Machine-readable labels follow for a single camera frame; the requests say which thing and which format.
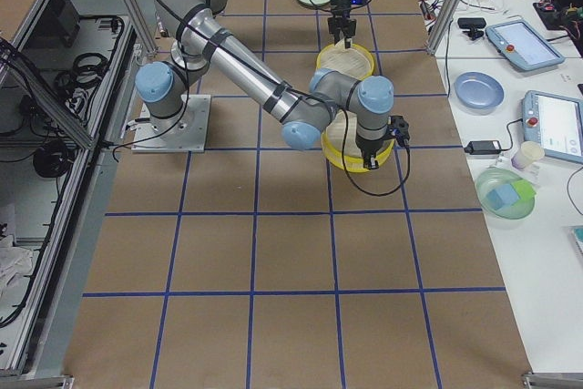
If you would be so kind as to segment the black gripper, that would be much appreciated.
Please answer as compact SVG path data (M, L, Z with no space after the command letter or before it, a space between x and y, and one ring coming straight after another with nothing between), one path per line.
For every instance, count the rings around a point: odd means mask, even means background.
M344 47L353 46L353 37L356 32L356 20L350 18L352 0L331 0L331 16L327 19L328 32L333 37L334 44L344 38Z
M380 139L370 140L357 134L356 146L361 151L363 167L365 169L378 169L379 163L376 156L382 147L382 141Z

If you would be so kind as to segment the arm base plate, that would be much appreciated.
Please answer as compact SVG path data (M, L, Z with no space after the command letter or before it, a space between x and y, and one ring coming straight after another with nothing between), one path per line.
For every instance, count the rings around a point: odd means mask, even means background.
M131 148L141 153L203 153L206 145L210 116L211 95L181 96L186 108L166 119L150 115L149 107L142 104L140 118Z

